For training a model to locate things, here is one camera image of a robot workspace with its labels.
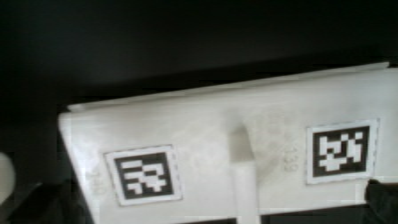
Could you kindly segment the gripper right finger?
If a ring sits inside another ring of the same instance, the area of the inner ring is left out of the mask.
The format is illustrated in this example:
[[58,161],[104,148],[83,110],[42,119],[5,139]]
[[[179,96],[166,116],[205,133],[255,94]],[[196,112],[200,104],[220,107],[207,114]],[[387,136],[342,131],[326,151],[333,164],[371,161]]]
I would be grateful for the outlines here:
[[398,224],[398,183],[371,179],[363,199],[362,224]]

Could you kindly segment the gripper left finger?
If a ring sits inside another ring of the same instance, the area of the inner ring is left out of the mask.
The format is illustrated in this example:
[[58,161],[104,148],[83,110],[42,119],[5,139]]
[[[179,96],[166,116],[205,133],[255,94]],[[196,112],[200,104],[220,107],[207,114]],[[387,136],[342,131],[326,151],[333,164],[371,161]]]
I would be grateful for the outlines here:
[[13,191],[0,204],[0,224],[93,224],[72,180]]

